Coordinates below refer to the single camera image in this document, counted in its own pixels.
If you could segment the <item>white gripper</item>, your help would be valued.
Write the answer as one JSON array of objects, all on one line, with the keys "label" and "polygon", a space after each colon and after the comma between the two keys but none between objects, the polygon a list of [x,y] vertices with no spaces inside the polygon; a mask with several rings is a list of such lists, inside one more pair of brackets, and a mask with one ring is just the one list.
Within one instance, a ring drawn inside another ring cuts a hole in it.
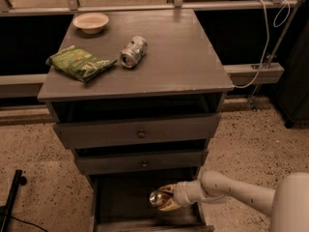
[{"label": "white gripper", "polygon": [[167,200],[158,209],[162,212],[175,211],[181,206],[186,207],[193,204],[187,194],[187,182],[178,182],[160,187],[158,190],[166,193],[173,193],[174,199]]}]

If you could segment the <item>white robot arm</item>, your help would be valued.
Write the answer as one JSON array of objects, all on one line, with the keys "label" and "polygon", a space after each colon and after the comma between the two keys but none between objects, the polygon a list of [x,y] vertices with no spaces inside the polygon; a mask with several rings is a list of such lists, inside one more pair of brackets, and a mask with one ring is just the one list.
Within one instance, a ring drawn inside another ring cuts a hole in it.
[{"label": "white robot arm", "polygon": [[169,184],[153,191],[150,202],[160,211],[194,203],[223,203],[228,197],[270,218],[270,232],[309,232],[309,174],[296,172],[276,189],[251,185],[207,170],[198,180]]}]

